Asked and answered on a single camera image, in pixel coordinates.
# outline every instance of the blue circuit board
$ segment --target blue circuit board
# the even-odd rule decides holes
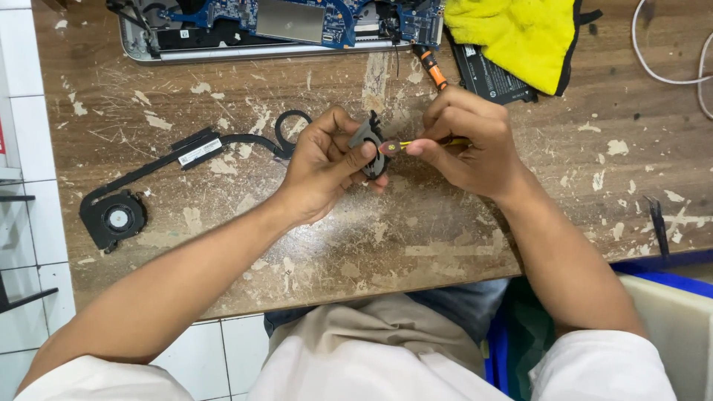
[[[240,23],[240,28],[251,35],[284,39],[305,44],[318,44],[334,49],[346,49],[356,44],[354,26],[357,24],[361,8],[371,0],[280,0],[285,3],[301,4],[323,9],[321,41],[300,40],[283,36],[272,36],[257,32],[258,4],[260,0],[207,0],[195,14],[177,14],[161,10],[159,17],[171,21],[193,22],[196,26],[211,29],[217,19],[231,19]],[[438,48],[443,29],[443,7],[445,0],[423,0],[418,5],[386,1],[398,16],[399,39],[413,44]]]

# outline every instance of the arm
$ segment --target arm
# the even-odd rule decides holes
[[[276,240],[293,227],[323,218],[346,187],[365,180],[359,170],[376,155],[374,145],[347,154],[339,150],[347,149],[346,141],[358,127],[340,107],[309,124],[272,197],[109,287],[42,345],[18,393],[82,355],[151,362]],[[333,136],[340,130],[346,134]],[[380,193],[386,183],[384,176],[370,186]]]
[[[407,153],[434,165],[452,184],[492,198],[508,220],[535,294],[558,334],[621,330],[645,337],[633,302],[611,267],[522,164],[507,110],[447,87],[424,114],[422,138]],[[434,140],[467,136],[448,151]]]

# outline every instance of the orange screwdriver handle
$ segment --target orange screwdriver handle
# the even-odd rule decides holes
[[[443,88],[448,85],[448,81],[446,80],[446,77],[443,76],[443,74],[441,73],[441,69],[438,67],[438,63],[436,63],[436,58],[434,57],[433,53],[431,53],[429,48],[425,46],[414,45],[414,54],[416,54],[418,58],[421,59],[421,64],[423,64],[424,68],[426,69],[426,71],[428,71],[431,78],[433,78],[434,82],[436,82],[436,88],[442,91]]]

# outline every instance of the white cable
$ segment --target white cable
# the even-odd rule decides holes
[[[713,33],[708,36],[708,39],[706,40],[706,43],[703,45],[703,50],[701,51],[701,61],[698,65],[698,78],[692,79],[690,81],[673,81],[671,79],[666,79],[663,78],[662,76],[658,76],[654,71],[651,71],[649,66],[646,64],[646,61],[644,61],[644,56],[641,55],[641,51],[639,51],[639,44],[636,42],[636,20],[639,18],[639,11],[641,11],[641,7],[644,5],[646,0],[641,0],[639,2],[639,5],[636,7],[636,11],[634,11],[634,19],[631,22],[631,39],[634,44],[634,51],[636,52],[636,56],[639,58],[639,62],[641,62],[641,65],[644,67],[644,70],[651,75],[653,78],[657,79],[658,81],[665,82],[665,83],[673,83],[674,85],[691,85],[696,83],[698,86],[698,103],[701,105],[701,109],[703,110],[703,113],[706,115],[706,117],[710,118],[713,120],[713,113],[708,111],[706,108],[706,105],[703,101],[703,94],[702,94],[702,85],[701,83],[704,81],[708,81],[709,79],[713,78],[713,76],[706,76],[703,77],[703,64],[705,62],[706,58],[706,53],[708,52],[708,45],[710,45],[711,40],[713,40]]]

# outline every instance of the scratched wood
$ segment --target scratched wood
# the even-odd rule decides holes
[[[628,28],[634,2],[586,6],[605,16],[597,36],[586,29],[580,36],[566,96],[508,105],[523,160],[608,260],[657,253],[643,195],[662,201],[673,252],[710,248],[713,123],[693,86],[655,82],[636,62]],[[240,146],[188,172],[168,166],[129,185],[145,194],[148,224],[106,256],[78,218],[83,194],[205,126],[274,138],[276,117],[291,108],[317,116],[340,103],[358,119],[373,108],[387,136],[412,138],[436,95],[407,51],[399,75],[393,52],[142,67],[123,55],[116,17],[101,2],[71,1],[62,14],[40,1],[33,7],[78,309],[156,255],[263,201],[285,166],[258,146]],[[651,27],[640,32],[652,68],[692,77],[710,17],[703,0],[658,2]],[[66,28],[56,28],[63,19]],[[437,56],[456,82],[448,47]],[[286,130],[294,140],[299,122]],[[491,203],[412,158],[396,158],[389,174],[383,196],[357,186],[323,221],[278,241],[203,317],[520,273]]]

